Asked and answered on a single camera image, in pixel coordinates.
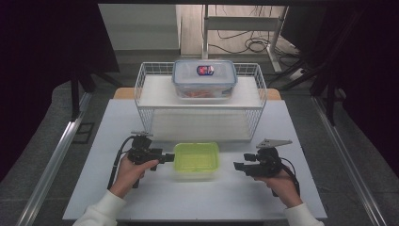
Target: lime green tray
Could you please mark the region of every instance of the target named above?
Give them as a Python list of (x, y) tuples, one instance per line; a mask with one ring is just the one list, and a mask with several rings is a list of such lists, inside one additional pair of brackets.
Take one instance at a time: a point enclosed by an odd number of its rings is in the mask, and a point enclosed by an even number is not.
[(180, 143), (174, 148), (174, 169), (178, 172), (213, 172), (219, 168), (216, 143)]

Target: gray floor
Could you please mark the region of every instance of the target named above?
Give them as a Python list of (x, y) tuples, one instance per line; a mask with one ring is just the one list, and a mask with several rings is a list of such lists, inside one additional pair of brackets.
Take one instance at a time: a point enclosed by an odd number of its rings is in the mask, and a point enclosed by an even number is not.
[[(180, 58), (183, 57), (163, 55), (162, 53), (140, 56), (118, 55), (120, 73), (111, 73), (111, 75), (125, 86), (132, 87), (141, 62), (167, 62)], [(217, 53), (212, 58), (231, 59), (233, 62), (259, 63), (267, 81), (276, 77), (275, 75), (269, 75), (273, 74), (273, 70), (264, 54), (261, 56), (226, 56)], [(284, 60), (287, 64), (293, 63), (293, 59)], [(93, 93), (87, 114), (83, 119), (85, 126), (82, 126), (85, 127), (83, 129), (91, 126), (93, 132), (90, 136), (75, 136), (75, 142), (65, 156), (50, 191), (39, 210), (34, 225), (71, 225), (70, 222), (64, 222), (62, 216), (79, 178), (80, 171), (85, 164), (107, 102), (113, 97), (116, 90), (115, 87), (95, 75), (93, 75), (93, 79), (97, 89)], [(274, 82), (272, 87), (286, 84), (290, 80), (290, 76), (283, 76), (280, 80)], [(327, 211), (328, 218), (323, 221), (326, 225), (373, 225), (311, 100), (309, 94), (311, 83), (312, 80), (309, 80), (293, 89), (283, 91), (281, 96), (288, 106), (299, 141), (311, 168), (314, 182)], [(23, 155), (8, 176), (1, 182), (0, 225), (15, 225), (23, 212), (35, 185), (69, 122), (71, 116), (70, 97), (71, 89), (69, 83), (63, 84), (54, 90), (53, 103), (38, 131), (32, 137)], [(387, 224), (399, 225), (399, 216), (397, 215), (399, 206), (398, 178), (367, 137), (350, 120), (341, 103), (336, 103), (334, 116), (337, 123), (336, 128), (363, 180), (371, 189)], [(263, 222), (249, 223), (248, 225), (263, 225)], [(282, 220), (267, 221), (264, 225), (288, 224), (285, 220)]]

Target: wire rack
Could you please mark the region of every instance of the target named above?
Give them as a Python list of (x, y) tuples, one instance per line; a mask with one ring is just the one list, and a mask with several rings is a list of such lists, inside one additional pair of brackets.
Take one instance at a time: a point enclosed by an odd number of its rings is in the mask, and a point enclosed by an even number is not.
[(242, 105), (233, 98), (211, 105), (182, 101), (171, 82), (173, 65), (173, 62), (144, 62), (136, 80), (137, 110), (145, 131), (153, 134), (154, 140), (252, 140), (267, 96), (258, 64), (234, 64), (238, 83), (233, 96), (251, 94), (247, 97), (250, 101), (242, 101)]

